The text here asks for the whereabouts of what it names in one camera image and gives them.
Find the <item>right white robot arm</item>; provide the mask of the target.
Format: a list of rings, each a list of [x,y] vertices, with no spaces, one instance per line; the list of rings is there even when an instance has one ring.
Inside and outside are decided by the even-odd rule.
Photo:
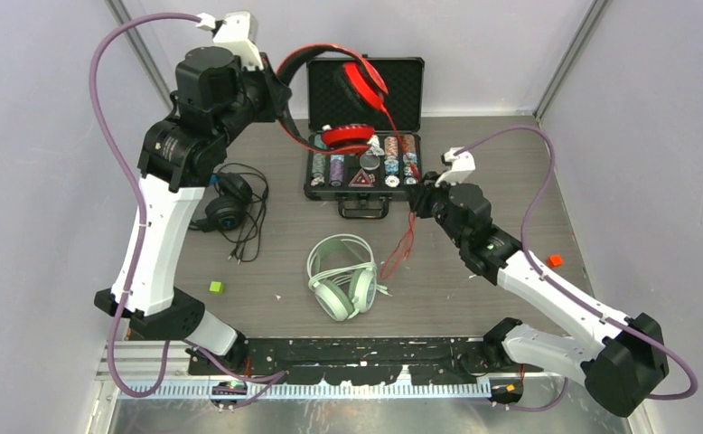
[[[564,336],[506,317],[487,332],[484,359],[496,371],[514,364],[540,367],[585,387],[614,416],[628,417],[668,376],[661,325],[630,317],[588,296],[548,268],[492,221],[492,205],[476,184],[438,184],[437,175],[406,187],[410,210],[432,218],[458,249],[463,264],[530,303]]]

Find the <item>red headphones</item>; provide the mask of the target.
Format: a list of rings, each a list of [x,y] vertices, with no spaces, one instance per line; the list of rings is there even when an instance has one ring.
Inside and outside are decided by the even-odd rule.
[[[389,94],[389,89],[384,79],[368,60],[339,44],[314,43],[294,50],[278,67],[278,80],[285,86],[289,86],[301,66],[325,52],[336,52],[351,58],[337,71],[340,86],[350,100],[361,109],[389,114],[385,107],[385,97]],[[375,132],[373,127],[362,124],[331,127],[321,134],[326,148],[320,148],[302,137],[289,107],[282,109],[278,121],[297,144],[309,151],[328,156],[361,155],[367,152],[370,149],[369,140]]]

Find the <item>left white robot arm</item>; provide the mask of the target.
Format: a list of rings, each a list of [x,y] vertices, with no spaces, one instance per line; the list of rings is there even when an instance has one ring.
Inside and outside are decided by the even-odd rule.
[[[138,160],[143,197],[123,268],[97,308],[128,319],[144,340],[187,341],[211,353],[222,373],[246,360],[243,335],[174,284],[192,214],[229,145],[251,124],[274,122],[290,92],[267,54],[254,61],[221,47],[188,52],[175,70],[173,111],[145,133]]]

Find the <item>blue black headphones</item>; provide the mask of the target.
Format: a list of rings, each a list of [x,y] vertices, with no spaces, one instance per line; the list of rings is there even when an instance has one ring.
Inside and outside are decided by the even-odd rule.
[[[237,173],[219,172],[211,178],[217,193],[204,209],[204,217],[190,223],[193,231],[232,231],[241,226],[252,204],[253,190]]]

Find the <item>mint green headphones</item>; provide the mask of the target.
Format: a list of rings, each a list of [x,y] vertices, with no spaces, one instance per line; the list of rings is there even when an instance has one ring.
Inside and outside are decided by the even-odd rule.
[[[358,262],[347,267],[322,269],[323,261],[334,253],[349,253]],[[343,322],[368,312],[378,294],[388,288],[379,283],[378,266],[370,244],[363,238],[341,233],[319,241],[306,261],[307,286],[323,311],[334,321]]]

